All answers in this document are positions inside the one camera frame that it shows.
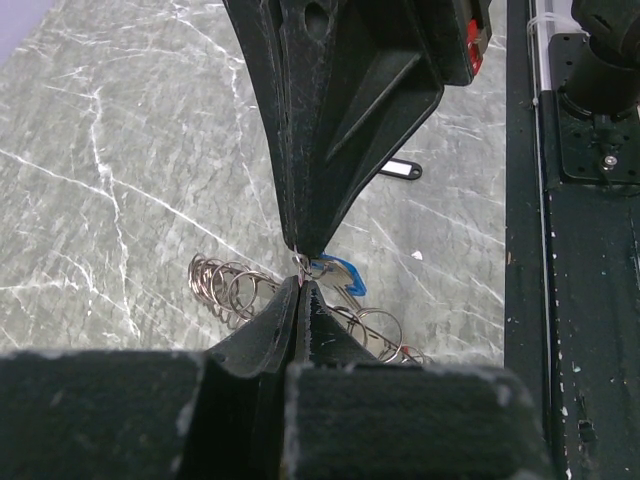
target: marble countertop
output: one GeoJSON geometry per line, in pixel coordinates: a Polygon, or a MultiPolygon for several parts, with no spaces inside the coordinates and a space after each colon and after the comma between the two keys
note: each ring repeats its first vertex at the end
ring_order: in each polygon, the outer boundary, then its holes
{"type": "MultiPolygon", "coordinates": [[[[448,88],[327,252],[367,306],[442,362],[501,364],[506,0],[467,88],[448,88]]],[[[196,252],[295,273],[246,65],[221,2],[59,1],[0,69],[0,350],[201,349],[196,252]]]]}

